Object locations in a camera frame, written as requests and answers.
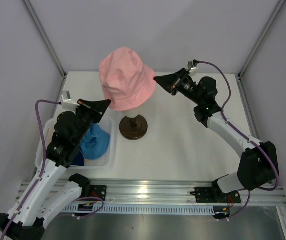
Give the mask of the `light blue bucket hat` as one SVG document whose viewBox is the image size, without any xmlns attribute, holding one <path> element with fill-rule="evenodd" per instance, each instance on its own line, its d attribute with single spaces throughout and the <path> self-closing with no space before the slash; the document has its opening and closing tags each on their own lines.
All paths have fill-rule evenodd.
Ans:
<svg viewBox="0 0 286 240">
<path fill-rule="evenodd" d="M 109 143 L 110 134 L 98 124 L 91 124 L 80 144 L 83 157 L 87 160 L 99 159 L 107 152 Z"/>
</svg>

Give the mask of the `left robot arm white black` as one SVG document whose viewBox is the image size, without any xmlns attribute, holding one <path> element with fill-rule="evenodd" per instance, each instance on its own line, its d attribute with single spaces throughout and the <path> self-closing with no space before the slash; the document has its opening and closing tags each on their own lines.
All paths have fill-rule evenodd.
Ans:
<svg viewBox="0 0 286 240">
<path fill-rule="evenodd" d="M 2 239 L 39 240 L 51 221 L 70 203 L 104 204 L 104 199 L 91 194 L 90 179 L 78 173 L 53 197 L 47 196 L 79 153 L 91 124 L 100 122 L 110 103 L 108 99 L 94 102 L 61 99 L 59 104 L 65 111 L 57 117 L 49 145 L 45 144 L 42 126 L 39 127 L 43 160 L 35 176 L 15 205 L 7 213 L 0 213 Z"/>
</svg>

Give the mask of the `pink bucket hat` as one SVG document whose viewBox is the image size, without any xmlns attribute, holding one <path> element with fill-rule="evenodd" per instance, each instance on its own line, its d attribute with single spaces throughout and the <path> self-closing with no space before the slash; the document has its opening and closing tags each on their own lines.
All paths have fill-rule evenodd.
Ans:
<svg viewBox="0 0 286 240">
<path fill-rule="evenodd" d="M 99 65 L 102 92 L 114 111 L 143 105 L 155 90 L 154 77 L 154 71 L 143 64 L 139 55 L 124 46 L 111 52 Z"/>
</svg>

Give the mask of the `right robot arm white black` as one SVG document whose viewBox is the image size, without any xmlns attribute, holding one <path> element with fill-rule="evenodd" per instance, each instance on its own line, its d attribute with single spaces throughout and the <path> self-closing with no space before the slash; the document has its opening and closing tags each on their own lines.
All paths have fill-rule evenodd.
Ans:
<svg viewBox="0 0 286 240">
<path fill-rule="evenodd" d="M 214 180 L 210 187 L 194 188 L 190 194 L 197 203 L 239 204 L 239 191 L 262 189 L 264 184 L 279 180 L 275 146 L 244 134 L 232 124 L 216 103 L 218 91 L 213 78 L 205 76 L 194 82 L 190 71 L 182 68 L 176 73 L 156 76 L 154 81 L 170 95 L 181 93 L 195 103 L 196 120 L 222 138 L 240 158 L 235 173 Z"/>
</svg>

